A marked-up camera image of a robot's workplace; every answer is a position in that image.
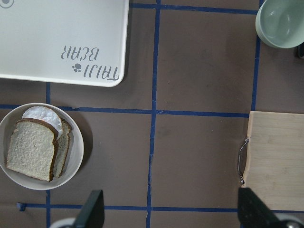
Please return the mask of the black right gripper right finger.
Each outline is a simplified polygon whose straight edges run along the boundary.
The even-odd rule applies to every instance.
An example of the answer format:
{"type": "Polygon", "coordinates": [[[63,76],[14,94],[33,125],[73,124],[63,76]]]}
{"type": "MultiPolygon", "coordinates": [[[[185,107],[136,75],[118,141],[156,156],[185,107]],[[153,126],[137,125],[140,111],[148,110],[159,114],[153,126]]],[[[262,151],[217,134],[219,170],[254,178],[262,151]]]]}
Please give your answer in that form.
{"type": "Polygon", "coordinates": [[[238,189],[237,216],[244,228],[281,228],[280,220],[250,189],[238,189]]]}

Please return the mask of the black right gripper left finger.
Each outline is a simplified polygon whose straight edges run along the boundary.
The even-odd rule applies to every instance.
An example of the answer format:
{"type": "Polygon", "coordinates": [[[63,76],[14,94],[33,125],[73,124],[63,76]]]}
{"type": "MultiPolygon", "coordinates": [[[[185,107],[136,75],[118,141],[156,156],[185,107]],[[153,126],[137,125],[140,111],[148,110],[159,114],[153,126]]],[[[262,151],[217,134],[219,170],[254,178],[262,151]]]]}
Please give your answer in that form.
{"type": "Polygon", "coordinates": [[[102,190],[93,190],[80,213],[76,217],[74,228],[102,228],[105,219],[104,195],[102,190]]]}

